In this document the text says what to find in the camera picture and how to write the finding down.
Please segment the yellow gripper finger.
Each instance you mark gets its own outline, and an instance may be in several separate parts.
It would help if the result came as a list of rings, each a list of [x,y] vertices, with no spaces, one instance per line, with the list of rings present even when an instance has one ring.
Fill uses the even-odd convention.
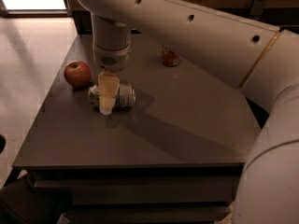
[[[103,71],[98,75],[98,90],[99,90],[99,109],[103,115],[112,113],[120,79],[116,73]]]

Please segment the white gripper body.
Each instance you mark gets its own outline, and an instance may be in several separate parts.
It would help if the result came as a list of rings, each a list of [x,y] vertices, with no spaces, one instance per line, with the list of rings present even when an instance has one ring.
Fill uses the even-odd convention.
[[[93,43],[94,62],[102,69],[110,72],[120,72],[129,63],[131,46],[124,49],[107,50]]]

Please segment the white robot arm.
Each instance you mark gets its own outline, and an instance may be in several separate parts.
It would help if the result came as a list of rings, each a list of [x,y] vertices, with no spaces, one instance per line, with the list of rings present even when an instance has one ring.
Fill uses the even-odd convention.
[[[136,28],[265,109],[239,181],[234,224],[299,224],[299,35],[180,0],[78,0],[93,56],[118,72]]]

